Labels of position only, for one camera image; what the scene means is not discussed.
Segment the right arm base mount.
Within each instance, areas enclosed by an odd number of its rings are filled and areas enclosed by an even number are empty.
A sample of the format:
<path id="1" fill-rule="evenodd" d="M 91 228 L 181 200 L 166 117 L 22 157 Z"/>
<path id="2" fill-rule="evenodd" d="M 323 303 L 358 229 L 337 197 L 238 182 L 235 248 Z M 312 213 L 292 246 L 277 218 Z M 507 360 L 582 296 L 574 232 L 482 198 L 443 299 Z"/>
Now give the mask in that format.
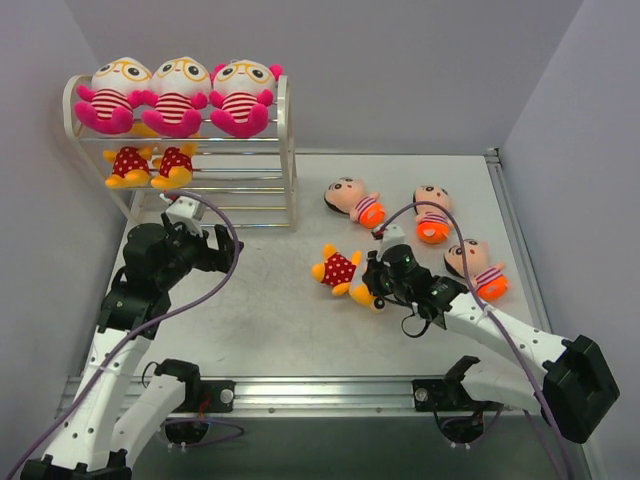
<path id="1" fill-rule="evenodd" d="M 479 363 L 477 357 L 465 355 L 443 376 L 414 379 L 411 382 L 414 409 L 417 412 L 441 413 L 493 408 L 493 402 L 472 399 L 462 386 L 466 372 Z"/>

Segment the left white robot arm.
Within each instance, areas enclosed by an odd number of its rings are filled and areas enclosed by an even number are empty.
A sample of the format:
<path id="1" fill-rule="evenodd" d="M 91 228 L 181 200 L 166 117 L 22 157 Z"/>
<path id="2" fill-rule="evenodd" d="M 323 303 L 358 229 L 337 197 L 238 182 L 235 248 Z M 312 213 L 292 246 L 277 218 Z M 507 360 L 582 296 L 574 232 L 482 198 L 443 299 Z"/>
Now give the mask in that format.
<path id="1" fill-rule="evenodd" d="M 169 292 L 194 270 L 230 280 L 242 248 L 229 222 L 207 232 L 197 222 L 164 217 L 129 231 L 74 400 L 39 438 L 48 445 L 43 455 L 24 461 L 18 478 L 131 478 L 137 457 L 167 416 L 193 410 L 202 399 L 198 366 L 165 360 L 134 405 L 121 409 L 160 324 L 176 314 Z"/>

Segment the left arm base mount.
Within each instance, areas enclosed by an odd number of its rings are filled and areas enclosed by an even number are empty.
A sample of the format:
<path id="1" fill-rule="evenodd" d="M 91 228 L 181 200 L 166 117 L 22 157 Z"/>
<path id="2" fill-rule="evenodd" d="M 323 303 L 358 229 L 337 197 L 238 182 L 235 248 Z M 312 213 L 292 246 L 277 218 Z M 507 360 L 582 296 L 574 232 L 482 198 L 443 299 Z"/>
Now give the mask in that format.
<path id="1" fill-rule="evenodd" d="M 235 387 L 232 380 L 199 380 L 187 384 L 185 398 L 175 412 L 198 415 L 229 413 L 233 410 Z"/>

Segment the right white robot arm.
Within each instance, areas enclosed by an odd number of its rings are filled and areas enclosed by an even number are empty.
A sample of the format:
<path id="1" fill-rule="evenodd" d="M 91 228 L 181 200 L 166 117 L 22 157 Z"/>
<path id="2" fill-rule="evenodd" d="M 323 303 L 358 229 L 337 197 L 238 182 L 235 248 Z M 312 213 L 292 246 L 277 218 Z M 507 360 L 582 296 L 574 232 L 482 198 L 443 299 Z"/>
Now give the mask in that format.
<path id="1" fill-rule="evenodd" d="M 519 366 L 545 420 L 568 441 L 585 443 L 620 397 L 594 340 L 551 334 L 483 303 L 463 283 L 421 266 L 406 244 L 369 251 L 363 282 L 374 296 L 408 308 L 427 326 L 470 338 Z"/>

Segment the yellow bear plush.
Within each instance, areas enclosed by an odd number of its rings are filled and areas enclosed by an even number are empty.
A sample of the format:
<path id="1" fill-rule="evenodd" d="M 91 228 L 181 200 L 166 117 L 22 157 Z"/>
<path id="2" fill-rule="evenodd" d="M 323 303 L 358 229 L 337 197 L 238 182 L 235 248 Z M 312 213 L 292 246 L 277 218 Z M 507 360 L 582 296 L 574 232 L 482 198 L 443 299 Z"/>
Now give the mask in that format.
<path id="1" fill-rule="evenodd" d="M 149 164 L 154 149 L 154 142 L 145 142 L 121 146 L 116 150 L 104 150 L 103 159 L 111 165 L 111 173 L 104 181 L 106 187 L 145 187 L 151 178 Z"/>
<path id="2" fill-rule="evenodd" d="M 151 161 L 156 169 L 150 184 L 158 190 L 179 189 L 188 185 L 193 178 L 192 159 L 198 144 L 185 142 L 179 146 L 167 147 L 160 157 Z"/>
<path id="3" fill-rule="evenodd" d="M 374 296 L 364 283 L 366 270 L 361 251 L 355 251 L 347 257 L 334 245 L 326 244 L 323 247 L 323 261 L 312 266 L 311 275 L 316 282 L 329 287 L 334 296 L 348 295 L 356 304 L 381 312 L 386 307 L 386 301 Z"/>

